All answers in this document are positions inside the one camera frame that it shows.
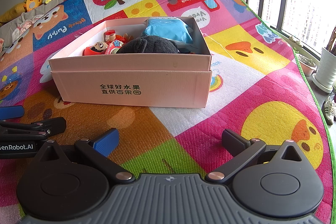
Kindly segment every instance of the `white shoe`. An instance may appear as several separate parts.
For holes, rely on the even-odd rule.
[[[336,104],[334,100],[331,100],[330,96],[323,104],[322,113],[325,117],[327,124],[332,125],[334,123]]]

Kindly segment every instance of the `blue plastic package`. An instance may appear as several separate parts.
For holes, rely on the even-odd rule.
[[[146,20],[147,28],[141,36],[157,35],[179,43],[192,44],[188,29],[189,26],[176,17],[153,17]]]

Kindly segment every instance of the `screw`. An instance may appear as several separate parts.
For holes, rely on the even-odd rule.
[[[225,175],[222,172],[211,172],[208,174],[208,178],[212,180],[222,180],[225,178]]]
[[[115,177],[119,180],[129,180],[133,177],[130,172],[119,172],[115,175]]]

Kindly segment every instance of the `black plush toy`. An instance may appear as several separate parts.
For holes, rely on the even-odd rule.
[[[138,37],[124,44],[117,53],[179,53],[174,41],[156,35]]]

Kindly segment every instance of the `colorful play mat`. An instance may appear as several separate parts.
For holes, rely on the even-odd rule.
[[[197,21],[212,54],[206,108],[64,102],[52,80],[49,58],[106,19],[147,16],[190,16]],[[316,99],[293,49],[242,0],[65,0],[13,43],[0,58],[0,71],[0,106],[23,105],[26,110],[15,122],[62,116],[68,127],[55,137],[59,144],[118,128],[120,144],[109,158],[136,176],[204,176],[231,159],[221,146],[225,128],[267,144],[293,139],[324,185],[316,216],[325,223],[335,220],[334,152]],[[2,224],[17,223],[24,216],[16,184],[29,161],[0,160]]]

